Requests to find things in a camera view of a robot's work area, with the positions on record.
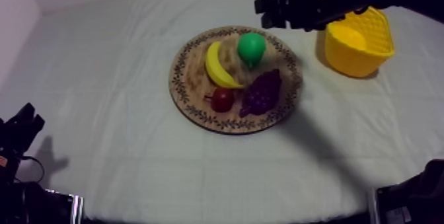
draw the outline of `black cable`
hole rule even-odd
[[[31,157],[31,156],[23,156],[23,157],[21,157],[21,159],[22,160],[32,160],[32,161],[38,163],[38,165],[40,165],[40,168],[42,169],[42,175],[37,180],[37,183],[41,182],[43,177],[45,177],[45,168],[43,167],[42,163],[38,159]]]

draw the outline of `wrinkled cloth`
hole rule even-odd
[[[210,28],[260,28],[254,0],[112,0],[48,13],[7,80],[0,117],[46,121],[27,155],[43,187],[90,216],[155,223],[283,223],[352,213],[369,188],[444,156],[444,25],[385,10],[394,57],[368,79],[323,62],[322,33],[268,32],[303,66],[297,110],[252,135],[189,122],[168,91],[180,47]],[[18,177],[40,171],[23,163]]]

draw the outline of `purple grapes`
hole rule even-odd
[[[279,69],[265,72],[256,78],[245,90],[239,116],[261,115],[274,108],[279,100],[281,83]]]

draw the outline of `yellow banana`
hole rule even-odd
[[[207,68],[209,77],[220,87],[227,89],[242,89],[244,86],[238,84],[219,62],[220,47],[220,42],[214,42],[208,48],[205,67]]]

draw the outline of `wooden plate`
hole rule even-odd
[[[241,35],[255,32],[266,39],[266,52],[260,65],[248,70],[237,54]],[[277,106],[261,116],[249,114],[239,117],[242,91],[235,91],[236,102],[227,113],[217,113],[204,96],[211,96],[216,88],[207,76],[205,59],[211,43],[222,41],[219,61],[243,85],[249,85],[266,71],[279,69],[282,85]],[[174,59],[169,77],[170,93],[181,113],[195,124],[219,133],[254,133],[278,123],[295,107],[302,84],[302,70],[296,55],[281,40],[254,28],[225,26],[201,33],[186,43]]]

